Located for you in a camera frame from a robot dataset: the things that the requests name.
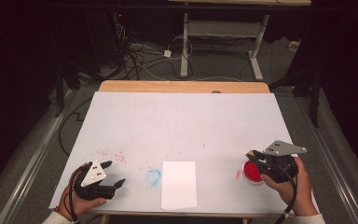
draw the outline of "blue stain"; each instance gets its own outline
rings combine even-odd
[[[160,179],[161,179],[161,172],[159,170],[151,170],[149,171],[149,173],[147,173],[146,181],[152,187],[155,187]]]

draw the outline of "hand-mounted device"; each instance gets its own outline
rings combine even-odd
[[[268,175],[276,183],[290,181],[298,174],[298,168],[292,154],[305,153],[304,147],[298,147],[283,141],[275,141],[263,152],[253,150],[254,156],[246,154],[261,174]]]
[[[78,175],[74,185],[77,195],[89,201],[96,198],[112,199],[116,189],[121,188],[126,179],[119,180],[113,186],[100,186],[100,183],[106,178],[103,169],[111,164],[111,161],[102,163],[94,161],[80,167],[82,173]]]

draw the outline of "blank white card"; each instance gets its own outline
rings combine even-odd
[[[197,207],[196,163],[194,161],[164,161],[161,209],[191,207]]]

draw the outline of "person's right hand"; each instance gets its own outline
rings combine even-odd
[[[317,215],[318,211],[312,202],[310,177],[305,169],[303,161],[299,157],[295,157],[296,164],[298,166],[298,175],[294,179],[297,182],[297,197],[293,211],[298,217],[309,217]],[[279,192],[282,200],[289,204],[293,198],[293,187],[290,182],[276,183],[268,175],[261,175],[264,182],[272,189]]]

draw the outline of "gray carpet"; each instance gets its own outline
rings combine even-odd
[[[288,41],[283,39],[274,44],[263,43],[257,57],[261,71],[265,77],[266,83],[271,83],[284,77],[286,70],[293,59],[294,53],[287,50]],[[199,42],[195,45],[207,45],[207,43]],[[212,53],[208,56],[197,56],[208,54],[211,47],[195,48],[194,55],[190,58],[193,77],[191,80],[197,80],[207,77],[218,77],[213,79],[205,79],[210,81],[234,81],[227,77],[239,79],[242,81],[255,81],[252,69],[248,63],[245,54],[247,49],[251,49],[253,41],[246,39],[237,47],[227,47],[216,45]],[[147,43],[148,47],[157,49],[162,52],[165,48],[154,44]],[[143,54],[148,61],[156,59],[158,56]],[[169,60],[173,63],[175,74],[179,74],[180,62]],[[151,66],[153,63],[146,63],[144,67]],[[156,80],[157,78],[177,80],[172,74],[172,66],[169,63],[160,63],[145,70],[140,74],[141,80]],[[98,90],[98,83],[84,80],[81,88],[76,92],[76,96],[72,102],[69,102],[66,109],[66,115],[72,112],[78,105],[89,99],[92,94]],[[337,163],[335,166],[341,171],[341,177],[345,183],[351,188],[353,198],[358,202],[358,160],[351,152],[351,148],[345,137],[339,129],[337,121],[334,119],[329,105],[325,99],[324,93],[321,94],[321,104],[319,109],[319,129],[314,129],[309,122],[309,118],[304,111],[309,104],[307,98],[294,98],[291,88],[278,88],[274,90],[283,118],[293,142],[297,145],[306,147],[309,152],[301,155],[306,163],[312,185],[314,187],[315,198],[321,212],[324,214],[326,223],[356,223],[353,222],[353,216],[348,211],[348,205],[342,199],[342,192],[339,189],[339,181],[334,178],[334,174],[328,171],[328,161],[324,157],[323,147],[328,147],[334,154]],[[80,117],[84,118],[87,113],[90,102],[78,108],[77,112],[81,112]],[[41,141],[46,136],[55,113],[56,105],[52,104],[47,114],[39,121],[39,123],[30,132],[27,139],[17,149],[7,164],[6,170],[0,176],[0,214],[16,188],[28,162],[33,157],[34,152],[39,147]],[[82,122],[76,121],[76,116],[71,116],[62,126],[62,145],[70,152],[77,134],[81,128]],[[59,141],[58,133],[53,136],[46,154],[46,158],[41,162],[40,170],[34,179],[32,186],[28,190],[26,197],[20,201],[21,206],[18,211],[14,212],[13,218],[9,223],[41,223],[50,213],[48,205],[54,192],[55,186],[61,177],[61,172],[66,163],[67,157],[63,153]],[[82,217],[88,220],[93,214]],[[113,223],[241,223],[236,218],[193,218],[193,217],[124,217],[114,216]],[[273,223],[275,218],[254,218],[252,223],[264,224]],[[291,219],[287,219],[284,223],[292,223]]]

